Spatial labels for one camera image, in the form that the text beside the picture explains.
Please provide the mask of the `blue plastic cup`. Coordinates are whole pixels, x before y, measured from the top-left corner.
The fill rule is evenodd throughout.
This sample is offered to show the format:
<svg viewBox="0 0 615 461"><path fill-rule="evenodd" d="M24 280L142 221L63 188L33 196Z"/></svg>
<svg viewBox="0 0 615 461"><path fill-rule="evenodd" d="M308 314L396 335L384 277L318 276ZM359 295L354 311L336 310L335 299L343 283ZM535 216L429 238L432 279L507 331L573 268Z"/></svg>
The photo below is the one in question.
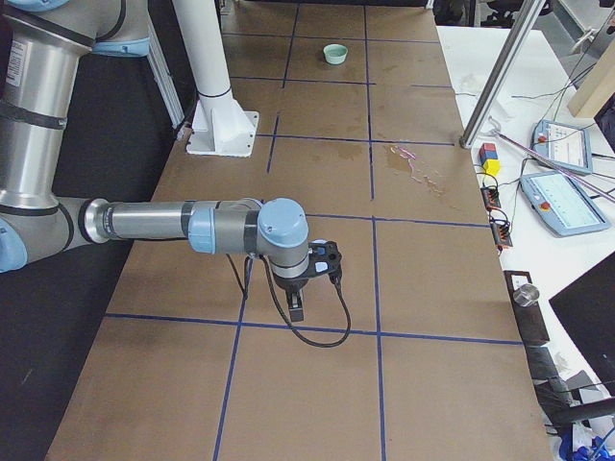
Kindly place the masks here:
<svg viewBox="0 0 615 461"><path fill-rule="evenodd" d="M316 273L331 271L338 260L337 245L331 240L314 240L309 243L310 263Z"/></svg>

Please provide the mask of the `mint green bowl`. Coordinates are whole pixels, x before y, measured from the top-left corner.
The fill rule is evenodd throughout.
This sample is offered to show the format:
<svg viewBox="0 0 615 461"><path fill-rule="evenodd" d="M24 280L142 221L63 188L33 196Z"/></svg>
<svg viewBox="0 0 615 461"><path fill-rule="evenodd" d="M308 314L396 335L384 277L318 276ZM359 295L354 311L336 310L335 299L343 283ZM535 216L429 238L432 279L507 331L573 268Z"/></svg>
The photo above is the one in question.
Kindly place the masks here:
<svg viewBox="0 0 615 461"><path fill-rule="evenodd" d="M340 65L344 63L348 57L348 48L338 43L327 44L323 47L323 56L326 63L330 65Z"/></svg>

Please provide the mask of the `small metal cup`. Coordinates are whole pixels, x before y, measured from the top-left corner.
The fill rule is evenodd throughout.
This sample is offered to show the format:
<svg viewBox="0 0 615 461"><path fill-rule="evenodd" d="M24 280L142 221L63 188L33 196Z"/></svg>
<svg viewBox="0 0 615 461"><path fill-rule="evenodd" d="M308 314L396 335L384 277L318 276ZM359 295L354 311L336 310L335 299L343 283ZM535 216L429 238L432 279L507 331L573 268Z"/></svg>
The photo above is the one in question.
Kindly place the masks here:
<svg viewBox="0 0 615 461"><path fill-rule="evenodd" d="M517 287L512 293L513 302L521 307L528 307L538 302L540 292L531 283L525 283Z"/></svg>

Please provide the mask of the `red blue yellow blocks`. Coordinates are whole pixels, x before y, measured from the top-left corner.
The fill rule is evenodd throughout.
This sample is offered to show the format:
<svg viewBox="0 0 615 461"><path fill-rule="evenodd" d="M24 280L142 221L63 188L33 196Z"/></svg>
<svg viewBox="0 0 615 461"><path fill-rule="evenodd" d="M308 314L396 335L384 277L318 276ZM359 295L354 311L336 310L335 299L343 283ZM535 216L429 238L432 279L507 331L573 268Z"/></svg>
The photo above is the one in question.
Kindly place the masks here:
<svg viewBox="0 0 615 461"><path fill-rule="evenodd" d="M494 143L485 142L480 146L479 160L480 166L486 174L494 177L498 175L501 169L501 163Z"/></svg>

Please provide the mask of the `near teach pendant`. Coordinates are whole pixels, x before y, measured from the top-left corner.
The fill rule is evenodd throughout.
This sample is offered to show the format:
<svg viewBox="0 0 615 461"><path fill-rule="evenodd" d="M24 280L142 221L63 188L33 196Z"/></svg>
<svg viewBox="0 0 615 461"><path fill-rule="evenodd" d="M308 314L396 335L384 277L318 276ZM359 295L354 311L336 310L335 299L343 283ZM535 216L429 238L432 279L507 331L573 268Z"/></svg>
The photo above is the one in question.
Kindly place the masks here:
<svg viewBox="0 0 615 461"><path fill-rule="evenodd" d="M560 173L523 175L520 185L537 216L557 236L605 231L611 227L578 183Z"/></svg>

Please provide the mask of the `teach pendant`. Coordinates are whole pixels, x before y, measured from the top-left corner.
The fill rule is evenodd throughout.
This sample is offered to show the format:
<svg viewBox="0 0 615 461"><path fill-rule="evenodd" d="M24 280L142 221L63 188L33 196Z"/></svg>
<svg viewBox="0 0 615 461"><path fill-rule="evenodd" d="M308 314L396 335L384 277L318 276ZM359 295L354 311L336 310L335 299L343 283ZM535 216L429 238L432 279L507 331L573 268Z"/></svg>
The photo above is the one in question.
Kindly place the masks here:
<svg viewBox="0 0 615 461"><path fill-rule="evenodd" d="M585 127L541 120L533 130L531 149L581 175L593 172L590 135Z"/></svg>
<svg viewBox="0 0 615 461"><path fill-rule="evenodd" d="M523 175L520 185L537 216L557 236L605 231L611 227L578 183L560 173Z"/></svg>

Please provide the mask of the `far teach pendant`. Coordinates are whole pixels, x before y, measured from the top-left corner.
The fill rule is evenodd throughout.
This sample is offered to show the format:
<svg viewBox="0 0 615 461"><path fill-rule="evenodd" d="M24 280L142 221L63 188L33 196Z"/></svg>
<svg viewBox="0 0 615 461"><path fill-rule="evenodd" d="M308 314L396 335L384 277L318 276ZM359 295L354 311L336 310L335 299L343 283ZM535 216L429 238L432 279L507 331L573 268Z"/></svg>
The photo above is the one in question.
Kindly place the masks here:
<svg viewBox="0 0 615 461"><path fill-rule="evenodd" d="M590 135L585 127L541 120L533 130L531 149L581 175L593 172Z"/></svg>

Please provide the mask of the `reacher grabber stick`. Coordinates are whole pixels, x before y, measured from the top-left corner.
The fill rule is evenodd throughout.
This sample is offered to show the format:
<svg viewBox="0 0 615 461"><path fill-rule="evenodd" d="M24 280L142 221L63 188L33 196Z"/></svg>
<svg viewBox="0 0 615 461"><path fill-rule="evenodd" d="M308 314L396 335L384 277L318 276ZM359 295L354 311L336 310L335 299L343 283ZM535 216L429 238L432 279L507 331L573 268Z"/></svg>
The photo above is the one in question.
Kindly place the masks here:
<svg viewBox="0 0 615 461"><path fill-rule="evenodd" d="M495 136L495 137L498 137L498 138L504 140L505 142L511 144L512 146L514 146L514 147L516 147L518 149L521 149L527 156L530 156L531 158L533 158L534 160L536 160L537 162L539 162L543 166L552 168L553 170L561 173L562 175L577 181L580 185L582 185L585 188L591 190L592 192L594 192L599 197L602 197L602 198L608 200L610 203L614 203L614 197L610 193L606 192L605 190L600 189L599 187L595 186L591 182L588 182L587 180L584 180L577 173L574 173L570 168L561 166L561 165L555 163L553 160L541 156L540 154L536 153L532 149L530 149L528 147L525 147L521 143L519 143L519 142L515 141L514 139L508 137L507 135L501 133L497 128L493 128L493 129L489 130L487 133L489 135L492 135L492 136Z"/></svg>

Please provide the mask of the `aluminium frame post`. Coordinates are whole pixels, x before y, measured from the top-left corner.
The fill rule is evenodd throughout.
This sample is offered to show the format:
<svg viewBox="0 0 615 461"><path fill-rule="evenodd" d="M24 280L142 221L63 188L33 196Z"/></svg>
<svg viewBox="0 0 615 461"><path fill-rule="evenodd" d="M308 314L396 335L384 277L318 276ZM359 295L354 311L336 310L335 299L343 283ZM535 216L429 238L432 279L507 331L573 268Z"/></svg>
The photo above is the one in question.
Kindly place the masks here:
<svg viewBox="0 0 615 461"><path fill-rule="evenodd" d="M507 34L503 48L459 140L462 148L470 149L473 146L544 4L545 2L540 0L523 3L519 16Z"/></svg>

